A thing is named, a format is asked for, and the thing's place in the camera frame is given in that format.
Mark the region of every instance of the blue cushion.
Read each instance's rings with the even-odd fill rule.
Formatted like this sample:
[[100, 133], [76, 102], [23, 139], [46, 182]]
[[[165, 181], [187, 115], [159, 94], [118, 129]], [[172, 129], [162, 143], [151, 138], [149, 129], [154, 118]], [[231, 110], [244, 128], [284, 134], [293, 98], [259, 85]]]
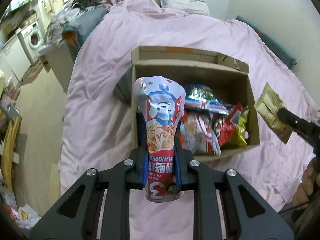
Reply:
[[[65, 31], [74, 31], [76, 33], [76, 42], [81, 48], [85, 40], [88, 38], [93, 29], [99, 24], [102, 18], [107, 13], [107, 9], [103, 6], [99, 6], [95, 9], [92, 9], [85, 14], [81, 15], [78, 19], [73, 22], [66, 24], [62, 32]], [[79, 49], [68, 44], [69, 52], [73, 61], [76, 60]]]
[[273, 39], [271, 39], [268, 35], [260, 31], [257, 27], [250, 24], [247, 20], [245, 20], [241, 16], [237, 16], [236, 20], [241, 21], [249, 25], [252, 29], [255, 30], [255, 32], [260, 36], [261, 40], [264, 42], [264, 44], [274, 53], [277, 55], [277, 57], [287, 65], [289, 69], [292, 68], [292, 66], [296, 65], [296, 60], [284, 50], [284, 48], [276, 43]]

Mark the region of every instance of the metal screw head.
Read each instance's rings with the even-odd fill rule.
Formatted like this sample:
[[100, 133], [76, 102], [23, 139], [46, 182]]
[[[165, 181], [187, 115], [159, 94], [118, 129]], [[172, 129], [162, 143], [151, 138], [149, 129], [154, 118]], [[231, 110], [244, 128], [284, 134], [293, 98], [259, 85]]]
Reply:
[[230, 169], [227, 171], [227, 174], [231, 177], [234, 177], [237, 175], [237, 172], [234, 169]]
[[93, 175], [95, 175], [96, 174], [96, 170], [95, 169], [88, 169], [87, 170], [87, 175], [88, 176], [93, 176]]
[[124, 160], [123, 164], [126, 165], [126, 166], [131, 166], [133, 164], [133, 160], [126, 159], [126, 160]]
[[200, 162], [197, 161], [197, 160], [192, 160], [192, 161], [190, 161], [190, 165], [196, 167], [196, 166], [199, 166], [199, 165], [200, 165]]

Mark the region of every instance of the cable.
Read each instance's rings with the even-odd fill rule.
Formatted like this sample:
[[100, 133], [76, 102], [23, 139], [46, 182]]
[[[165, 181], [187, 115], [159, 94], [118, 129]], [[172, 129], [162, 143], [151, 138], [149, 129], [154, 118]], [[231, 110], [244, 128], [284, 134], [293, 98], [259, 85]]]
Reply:
[[288, 212], [288, 211], [291, 211], [291, 210], [293, 210], [293, 209], [302, 207], [302, 206], [304, 206], [304, 205], [306, 205], [306, 204], [310, 204], [310, 203], [312, 203], [318, 196], [319, 196], [319, 193], [318, 193], [313, 199], [308, 200], [308, 201], [306, 201], [306, 202], [304, 202], [304, 203], [302, 203], [302, 204], [300, 204], [300, 205], [294, 206], [294, 207], [292, 207], [292, 208], [288, 208], [288, 209], [282, 210], [281, 212], [278, 212], [278, 214], [280, 215], [280, 214], [286, 213], [286, 212]]

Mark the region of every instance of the orange tape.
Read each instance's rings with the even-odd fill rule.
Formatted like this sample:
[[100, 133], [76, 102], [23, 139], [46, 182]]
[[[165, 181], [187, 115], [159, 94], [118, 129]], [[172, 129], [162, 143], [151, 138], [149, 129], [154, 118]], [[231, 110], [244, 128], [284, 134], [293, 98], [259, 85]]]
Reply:
[[181, 48], [181, 47], [164, 47], [164, 51], [167, 52], [175, 52], [175, 53], [193, 53], [193, 49], [191, 48]]

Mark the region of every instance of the bed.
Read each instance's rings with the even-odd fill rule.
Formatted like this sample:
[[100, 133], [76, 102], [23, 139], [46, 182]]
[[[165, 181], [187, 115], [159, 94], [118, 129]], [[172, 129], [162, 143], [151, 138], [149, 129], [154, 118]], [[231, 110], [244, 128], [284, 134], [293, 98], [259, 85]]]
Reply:
[[[104, 16], [76, 58], [63, 127], [62, 194], [88, 168], [109, 169], [129, 156], [131, 110], [114, 96], [113, 88], [131, 66], [131, 51], [140, 45], [213, 50], [242, 60], [250, 66], [255, 100], [268, 81], [290, 111], [316, 122], [316, 103], [245, 23], [161, 9], [153, 0], [124, 0]], [[236, 169], [279, 211], [285, 201], [275, 188], [302, 177], [312, 149], [295, 133], [284, 145], [260, 116], [258, 119], [259, 147], [207, 164], [220, 171]], [[173, 202], [151, 203], [143, 191], [132, 190], [131, 239], [192, 239], [192, 214], [192, 192], [184, 192]]]

